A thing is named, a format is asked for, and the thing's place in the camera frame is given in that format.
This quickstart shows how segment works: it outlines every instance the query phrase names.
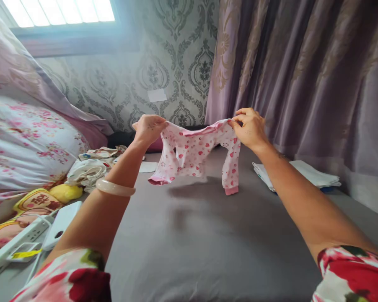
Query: hand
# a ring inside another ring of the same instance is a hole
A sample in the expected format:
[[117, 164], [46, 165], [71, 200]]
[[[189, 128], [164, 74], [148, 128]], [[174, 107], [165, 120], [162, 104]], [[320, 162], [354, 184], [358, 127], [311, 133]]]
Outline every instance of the hand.
[[146, 149], [160, 137], [161, 131], [167, 127], [166, 120], [158, 115], [142, 115], [132, 127], [136, 130], [133, 142]]
[[264, 118], [253, 108], [239, 109], [229, 125], [234, 129], [239, 140], [249, 147], [256, 155], [273, 147], [264, 133]]

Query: white jade bangle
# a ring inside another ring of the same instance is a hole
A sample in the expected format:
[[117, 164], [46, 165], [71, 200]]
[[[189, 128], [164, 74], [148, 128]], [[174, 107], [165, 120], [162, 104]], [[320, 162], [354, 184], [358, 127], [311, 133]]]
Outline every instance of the white jade bangle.
[[136, 192], [135, 188], [116, 185], [108, 180], [105, 180], [104, 178], [100, 178], [96, 181], [96, 187], [102, 192], [124, 197], [132, 196]]

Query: window frame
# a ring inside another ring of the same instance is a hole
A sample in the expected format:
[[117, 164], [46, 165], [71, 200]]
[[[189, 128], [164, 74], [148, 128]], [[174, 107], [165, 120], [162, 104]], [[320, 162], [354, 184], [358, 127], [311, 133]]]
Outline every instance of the window frame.
[[[138, 50], [137, 33], [128, 0], [110, 0], [115, 21], [50, 26], [15, 27], [10, 30], [33, 57], [91, 55]], [[0, 0], [0, 17], [17, 26]]]

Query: wrist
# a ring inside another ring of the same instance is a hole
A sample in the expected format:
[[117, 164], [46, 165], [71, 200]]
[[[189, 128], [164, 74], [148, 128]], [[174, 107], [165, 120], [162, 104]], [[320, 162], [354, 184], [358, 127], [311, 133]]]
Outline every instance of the wrist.
[[259, 158], [269, 154], [275, 154], [277, 152], [276, 148], [270, 142], [258, 146], [253, 146], [251, 147], [251, 150]]
[[134, 149], [135, 151], [143, 153], [143, 154], [146, 153], [148, 147], [149, 147], [148, 143], [144, 141], [140, 141], [140, 140], [134, 140], [129, 145], [129, 149]]

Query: floral sleeve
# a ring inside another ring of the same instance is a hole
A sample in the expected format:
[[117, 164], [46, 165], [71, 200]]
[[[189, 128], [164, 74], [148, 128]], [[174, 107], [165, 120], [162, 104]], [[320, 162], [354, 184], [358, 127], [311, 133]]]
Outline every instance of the floral sleeve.
[[11, 302], [111, 301], [109, 281], [98, 252], [74, 250], [44, 266]]
[[313, 302], [378, 302], [378, 256], [359, 247], [342, 245], [319, 253], [323, 281]]

